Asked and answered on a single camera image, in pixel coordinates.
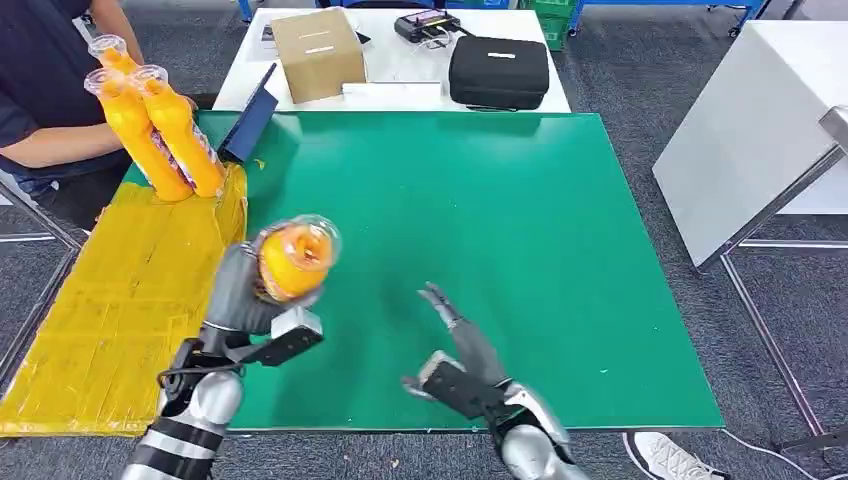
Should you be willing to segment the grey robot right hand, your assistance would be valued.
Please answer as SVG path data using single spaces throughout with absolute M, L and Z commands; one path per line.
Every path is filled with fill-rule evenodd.
M 479 326 L 462 315 L 438 285 L 428 282 L 418 294 L 446 326 L 458 357 L 441 350 L 433 352 L 417 375 L 401 379 L 403 388 L 455 410 L 501 404 L 511 378 Z

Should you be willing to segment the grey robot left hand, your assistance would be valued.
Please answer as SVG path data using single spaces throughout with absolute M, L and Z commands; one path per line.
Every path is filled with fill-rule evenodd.
M 261 288 L 260 280 L 253 244 L 228 247 L 214 278 L 204 323 L 221 330 L 266 335 L 276 317 L 294 307 L 314 305 L 324 290 L 319 286 L 294 298 L 276 300 Z

